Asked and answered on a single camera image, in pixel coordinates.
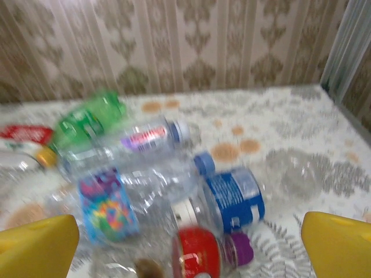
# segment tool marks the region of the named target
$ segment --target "patterned tablecloth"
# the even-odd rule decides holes
[[[126,101],[138,118],[164,114],[196,123],[202,142],[194,151],[209,150],[218,169],[262,159],[280,163],[299,151],[318,168],[320,197],[274,217],[267,215],[264,222],[248,229],[256,259],[242,272],[243,277],[315,277],[300,240],[308,210],[371,222],[371,150],[320,86],[143,96]],[[3,106],[1,121],[53,126],[75,104]],[[27,174],[0,200],[0,225],[37,219],[38,203],[65,184],[55,170]],[[90,265],[88,253],[77,253],[68,277],[89,277]]]

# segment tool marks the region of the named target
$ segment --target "bottle neck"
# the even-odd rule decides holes
[[[222,240],[218,240],[218,245],[220,250],[221,270],[223,273],[228,273],[236,269],[238,257],[232,239],[223,237]]]

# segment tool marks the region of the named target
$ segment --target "red and white label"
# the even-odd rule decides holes
[[[0,137],[46,145],[52,138],[52,134],[53,130],[45,126],[7,125],[2,128]]]
[[[166,135],[166,129],[164,126],[157,127],[155,129],[150,129],[142,133],[137,133],[130,136],[130,141],[133,144],[142,144],[158,137],[163,137]]]

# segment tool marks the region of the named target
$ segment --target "wall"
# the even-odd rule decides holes
[[[345,0],[0,0],[0,101],[318,83]]]

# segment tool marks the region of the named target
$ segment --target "tablecloth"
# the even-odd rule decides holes
[[[218,170],[258,160],[281,162],[298,151],[318,167],[320,197],[274,217],[267,215],[247,230],[255,262],[242,277],[315,277],[300,239],[307,211],[371,222],[371,150],[320,85],[136,96],[125,101],[137,118],[164,114],[197,124],[201,144],[194,152],[208,150]],[[1,122],[53,126],[77,103],[3,105]],[[65,184],[56,170],[26,174],[0,200],[0,225],[37,218],[43,197]],[[76,253],[68,278],[90,277],[90,266],[89,253]]]

